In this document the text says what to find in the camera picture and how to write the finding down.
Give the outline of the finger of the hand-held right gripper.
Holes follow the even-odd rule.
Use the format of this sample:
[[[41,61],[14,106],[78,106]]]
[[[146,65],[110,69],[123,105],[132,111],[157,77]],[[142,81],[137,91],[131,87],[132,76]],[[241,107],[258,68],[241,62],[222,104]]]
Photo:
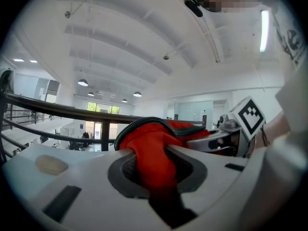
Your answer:
[[[218,152],[227,149],[236,149],[239,144],[240,129],[225,131],[211,130],[210,135],[186,141],[189,149],[200,152]]]
[[[236,147],[223,147],[215,152],[215,154],[223,155],[223,156],[236,156],[237,153],[238,153],[238,149]]]

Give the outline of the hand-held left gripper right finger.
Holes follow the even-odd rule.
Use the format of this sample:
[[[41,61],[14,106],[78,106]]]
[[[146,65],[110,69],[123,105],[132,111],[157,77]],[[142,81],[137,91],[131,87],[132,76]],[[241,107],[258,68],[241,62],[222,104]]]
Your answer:
[[[182,194],[186,207],[198,216],[180,226],[179,231],[239,231],[241,213],[257,182],[261,150],[249,159],[208,154],[179,146],[168,150],[203,163],[207,177],[194,192]]]

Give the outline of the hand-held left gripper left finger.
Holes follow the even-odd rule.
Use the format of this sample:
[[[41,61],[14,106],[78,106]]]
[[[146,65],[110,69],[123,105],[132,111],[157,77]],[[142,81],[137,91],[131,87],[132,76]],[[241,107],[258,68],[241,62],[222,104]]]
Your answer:
[[[73,231],[168,231],[149,205],[149,192],[123,174],[130,149],[78,163],[43,188],[32,204],[45,211],[67,186],[80,189],[60,225]]]

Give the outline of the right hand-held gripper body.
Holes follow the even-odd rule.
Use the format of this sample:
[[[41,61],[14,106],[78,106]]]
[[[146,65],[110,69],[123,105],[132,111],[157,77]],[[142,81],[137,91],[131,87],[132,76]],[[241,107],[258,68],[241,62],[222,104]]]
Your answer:
[[[220,116],[219,129],[234,134],[239,132],[237,157],[243,157],[250,144],[265,124],[265,116],[251,96],[241,100],[226,115]]]

